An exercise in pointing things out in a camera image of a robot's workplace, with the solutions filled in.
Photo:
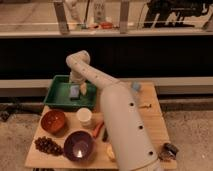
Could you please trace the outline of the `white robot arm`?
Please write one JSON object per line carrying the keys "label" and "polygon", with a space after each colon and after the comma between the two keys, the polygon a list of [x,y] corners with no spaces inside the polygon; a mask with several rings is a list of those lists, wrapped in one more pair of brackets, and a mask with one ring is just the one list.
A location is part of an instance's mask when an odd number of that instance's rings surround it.
{"label": "white robot arm", "polygon": [[66,63],[72,81],[88,80],[101,90],[100,110],[119,171],[164,171],[132,90],[119,79],[92,67],[85,50],[69,55]]}

